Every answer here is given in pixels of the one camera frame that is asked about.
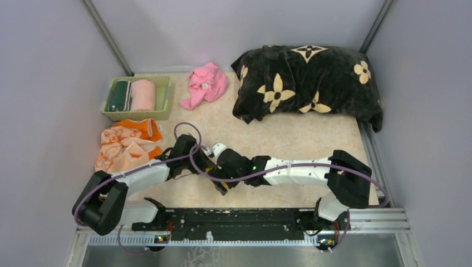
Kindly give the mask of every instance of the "towel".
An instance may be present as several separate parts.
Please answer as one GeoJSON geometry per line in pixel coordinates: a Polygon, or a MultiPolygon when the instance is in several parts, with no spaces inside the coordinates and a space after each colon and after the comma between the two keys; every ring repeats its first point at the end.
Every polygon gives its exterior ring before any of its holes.
{"type": "Polygon", "coordinates": [[[151,111],[156,109],[156,86],[148,80],[138,80],[131,84],[131,111],[151,111]]]}
{"type": "Polygon", "coordinates": [[[119,80],[108,100],[106,111],[129,111],[131,107],[131,82],[119,80]]]}
{"type": "Polygon", "coordinates": [[[162,135],[155,120],[123,120],[101,134],[101,150],[95,171],[108,173],[131,170],[161,155],[162,135]]]}
{"type": "Polygon", "coordinates": [[[179,102],[188,110],[197,107],[203,100],[213,102],[224,94],[228,79],[213,63],[194,69],[189,77],[190,98],[179,102]]]}

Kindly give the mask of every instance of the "pink towel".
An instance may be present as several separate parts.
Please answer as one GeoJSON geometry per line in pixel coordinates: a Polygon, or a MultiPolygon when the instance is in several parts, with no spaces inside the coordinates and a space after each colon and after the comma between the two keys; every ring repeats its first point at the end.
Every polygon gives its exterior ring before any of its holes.
{"type": "Polygon", "coordinates": [[[217,100],[224,94],[226,87],[228,87],[226,76],[215,64],[209,62],[190,73],[190,98],[180,101],[179,104],[183,108],[192,110],[203,100],[210,103],[217,100]]]}
{"type": "Polygon", "coordinates": [[[131,110],[151,111],[156,107],[156,87],[148,80],[137,80],[131,84],[131,110]]]}

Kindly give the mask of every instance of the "basket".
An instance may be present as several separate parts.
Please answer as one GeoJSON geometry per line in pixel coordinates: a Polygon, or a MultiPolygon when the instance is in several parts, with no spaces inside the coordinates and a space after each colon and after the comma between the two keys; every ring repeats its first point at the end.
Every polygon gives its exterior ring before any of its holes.
{"type": "Polygon", "coordinates": [[[102,105],[102,113],[114,121],[125,119],[133,121],[142,121],[146,118],[164,121],[169,118],[170,108],[173,99],[173,92],[170,87],[170,77],[168,76],[138,76],[138,77],[116,77],[110,82],[110,92],[107,101],[102,105]],[[106,111],[108,100],[110,99],[115,84],[119,80],[127,80],[130,82],[138,80],[148,80],[154,83],[156,87],[156,108],[154,111],[106,111]]]}

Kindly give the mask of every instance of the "wall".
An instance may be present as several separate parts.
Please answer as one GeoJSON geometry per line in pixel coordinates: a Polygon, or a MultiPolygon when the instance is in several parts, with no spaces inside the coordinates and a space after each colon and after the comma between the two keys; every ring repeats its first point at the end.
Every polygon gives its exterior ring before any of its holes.
{"type": "Polygon", "coordinates": [[[385,108],[376,141],[426,266],[472,262],[470,10],[398,1],[368,51],[385,108]]]}
{"type": "Polygon", "coordinates": [[[122,70],[78,0],[0,4],[0,265],[64,266],[122,70]]]}
{"type": "Polygon", "coordinates": [[[94,0],[134,72],[225,70],[263,45],[359,49],[384,0],[94,0]]]}

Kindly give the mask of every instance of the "orange and white patterned towel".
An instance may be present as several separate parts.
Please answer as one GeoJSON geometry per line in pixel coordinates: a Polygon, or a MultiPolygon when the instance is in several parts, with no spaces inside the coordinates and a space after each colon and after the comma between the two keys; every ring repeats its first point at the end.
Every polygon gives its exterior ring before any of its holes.
{"type": "Polygon", "coordinates": [[[131,170],[162,154],[158,142],[163,139],[155,120],[123,120],[101,135],[101,150],[95,171],[108,173],[131,170]]]}

